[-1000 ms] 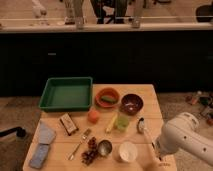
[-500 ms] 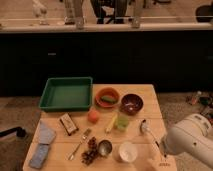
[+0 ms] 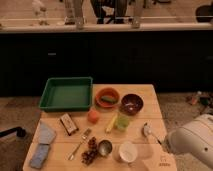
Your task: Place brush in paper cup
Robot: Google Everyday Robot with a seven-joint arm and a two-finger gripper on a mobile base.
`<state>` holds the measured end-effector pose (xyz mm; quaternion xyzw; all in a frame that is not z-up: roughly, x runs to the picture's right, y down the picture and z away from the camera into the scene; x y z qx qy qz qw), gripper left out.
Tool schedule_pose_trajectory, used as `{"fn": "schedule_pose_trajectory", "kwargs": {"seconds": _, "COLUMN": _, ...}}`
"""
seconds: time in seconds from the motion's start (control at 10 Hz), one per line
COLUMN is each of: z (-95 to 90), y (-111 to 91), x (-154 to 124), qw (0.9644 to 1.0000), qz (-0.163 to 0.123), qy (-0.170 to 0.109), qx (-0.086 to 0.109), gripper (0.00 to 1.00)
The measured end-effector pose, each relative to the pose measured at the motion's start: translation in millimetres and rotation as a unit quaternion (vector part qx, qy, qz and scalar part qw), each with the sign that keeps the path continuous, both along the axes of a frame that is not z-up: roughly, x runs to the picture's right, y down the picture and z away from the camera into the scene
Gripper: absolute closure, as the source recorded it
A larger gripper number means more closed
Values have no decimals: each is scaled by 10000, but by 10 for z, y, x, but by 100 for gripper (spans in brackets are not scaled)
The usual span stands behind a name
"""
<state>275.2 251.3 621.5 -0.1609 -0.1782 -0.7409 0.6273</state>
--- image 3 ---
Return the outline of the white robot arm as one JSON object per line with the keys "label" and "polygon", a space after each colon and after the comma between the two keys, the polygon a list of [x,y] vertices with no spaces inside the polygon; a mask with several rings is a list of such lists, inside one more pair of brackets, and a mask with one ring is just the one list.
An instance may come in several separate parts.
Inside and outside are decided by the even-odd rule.
{"label": "white robot arm", "polygon": [[162,145],[168,153],[190,153],[213,170],[213,115],[200,115],[169,132]]}

